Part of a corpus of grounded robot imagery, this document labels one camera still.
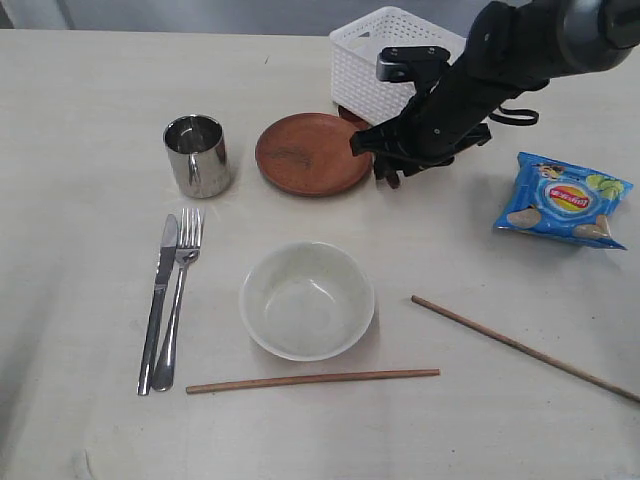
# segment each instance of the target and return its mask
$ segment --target white plastic basket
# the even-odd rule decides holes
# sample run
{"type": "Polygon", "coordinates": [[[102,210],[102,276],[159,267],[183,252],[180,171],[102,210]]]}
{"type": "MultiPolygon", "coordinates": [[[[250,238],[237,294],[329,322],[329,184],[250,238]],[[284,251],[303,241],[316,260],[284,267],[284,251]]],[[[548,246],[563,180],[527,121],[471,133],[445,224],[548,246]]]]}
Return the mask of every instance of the white plastic basket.
{"type": "Polygon", "coordinates": [[[385,47],[436,45],[455,60],[465,39],[397,7],[383,7],[329,35],[332,43],[331,96],[372,125],[400,113],[415,93],[412,83],[376,78],[378,53],[385,47]]]}

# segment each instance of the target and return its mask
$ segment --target stainless steel cup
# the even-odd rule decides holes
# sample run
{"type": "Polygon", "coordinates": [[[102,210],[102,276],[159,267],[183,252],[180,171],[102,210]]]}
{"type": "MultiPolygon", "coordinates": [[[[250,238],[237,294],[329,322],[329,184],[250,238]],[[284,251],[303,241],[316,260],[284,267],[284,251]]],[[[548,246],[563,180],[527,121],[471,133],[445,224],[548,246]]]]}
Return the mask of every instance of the stainless steel cup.
{"type": "Polygon", "coordinates": [[[187,115],[171,122],[164,144],[180,191],[188,197],[207,198],[231,183],[222,126],[204,115],[187,115]]]}

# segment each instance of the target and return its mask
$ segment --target fork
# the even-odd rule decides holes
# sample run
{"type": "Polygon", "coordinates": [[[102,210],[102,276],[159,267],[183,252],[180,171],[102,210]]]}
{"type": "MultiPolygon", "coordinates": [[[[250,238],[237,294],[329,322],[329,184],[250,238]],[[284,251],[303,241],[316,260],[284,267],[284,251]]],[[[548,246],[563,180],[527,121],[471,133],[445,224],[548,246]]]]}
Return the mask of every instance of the fork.
{"type": "Polygon", "coordinates": [[[182,306],[184,283],[187,279],[187,269],[200,255],[202,243],[203,216],[197,208],[183,208],[180,221],[180,233],[176,248],[176,263],[179,267],[176,293],[173,297],[171,316],[167,326],[167,333],[162,343],[162,350],[158,364],[153,372],[151,385],[154,390],[163,392],[173,386],[173,376],[176,368],[176,340],[178,336],[178,320],[182,306]]]}

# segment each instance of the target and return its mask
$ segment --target bowl rim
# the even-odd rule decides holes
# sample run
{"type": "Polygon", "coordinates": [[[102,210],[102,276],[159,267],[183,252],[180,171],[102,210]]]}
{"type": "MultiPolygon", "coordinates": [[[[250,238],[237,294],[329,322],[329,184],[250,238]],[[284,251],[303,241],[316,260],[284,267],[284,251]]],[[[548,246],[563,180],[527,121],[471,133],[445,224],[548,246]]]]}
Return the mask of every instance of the bowl rim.
{"type": "Polygon", "coordinates": [[[242,282],[242,286],[240,287],[240,295],[239,295],[239,307],[240,307],[240,318],[242,319],[242,323],[244,324],[244,327],[247,329],[247,332],[249,332],[249,336],[253,339],[254,342],[256,342],[258,345],[260,345],[262,348],[264,348],[266,351],[281,357],[281,358],[285,358],[287,360],[293,360],[295,362],[315,362],[315,361],[319,361],[319,360],[326,360],[328,358],[332,358],[335,357],[337,355],[340,355],[341,353],[349,350],[351,347],[353,347],[365,334],[365,332],[369,329],[369,326],[371,325],[371,322],[373,320],[373,316],[375,314],[375,290],[373,288],[373,283],[371,282],[371,280],[369,279],[369,277],[367,276],[367,274],[364,272],[364,270],[360,267],[360,265],[358,264],[358,262],[356,261],[355,258],[353,258],[350,254],[348,254],[347,252],[345,252],[343,249],[336,247],[335,245],[331,244],[331,243],[326,243],[326,242],[319,242],[319,241],[299,241],[299,242],[292,242],[292,243],[287,243],[273,251],[271,251],[270,253],[268,253],[266,256],[264,256],[260,261],[258,261],[249,271],[249,273],[247,274],[247,276],[245,277],[244,281],[242,282]],[[322,355],[295,355],[295,354],[291,354],[291,353],[287,353],[284,352],[282,350],[280,350],[279,348],[273,346],[272,344],[270,344],[269,342],[265,341],[260,335],[258,335],[258,333],[254,330],[253,326],[250,324],[249,319],[248,319],[248,315],[247,315],[247,310],[246,310],[246,292],[248,289],[248,283],[250,281],[250,279],[255,275],[255,273],[258,271],[259,268],[262,267],[263,264],[267,263],[268,261],[270,261],[271,259],[273,259],[276,256],[279,256],[289,250],[292,250],[294,248],[298,248],[300,246],[317,246],[317,245],[321,245],[323,247],[328,247],[330,249],[333,249],[335,251],[337,251],[338,253],[342,254],[345,259],[351,263],[352,267],[355,268],[358,273],[360,274],[360,276],[362,277],[362,280],[364,282],[364,285],[366,286],[367,289],[367,295],[366,295],[366,309],[367,309],[367,321],[364,322],[362,324],[362,326],[360,327],[359,330],[356,331],[356,333],[352,336],[351,339],[349,339],[349,341],[347,341],[346,343],[344,343],[343,345],[341,345],[339,348],[336,348],[335,350],[332,350],[328,353],[324,353],[322,355]]]}

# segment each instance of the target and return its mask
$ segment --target white bowl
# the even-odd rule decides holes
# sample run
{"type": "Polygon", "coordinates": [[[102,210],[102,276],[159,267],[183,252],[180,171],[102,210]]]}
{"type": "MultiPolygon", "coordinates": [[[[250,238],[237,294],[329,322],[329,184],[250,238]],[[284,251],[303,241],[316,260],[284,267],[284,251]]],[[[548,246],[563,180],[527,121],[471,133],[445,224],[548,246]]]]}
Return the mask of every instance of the white bowl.
{"type": "Polygon", "coordinates": [[[240,290],[240,314],[265,350],[296,361],[323,360],[364,335],[373,285],[356,261],[326,243],[301,242],[269,254],[240,290]]]}

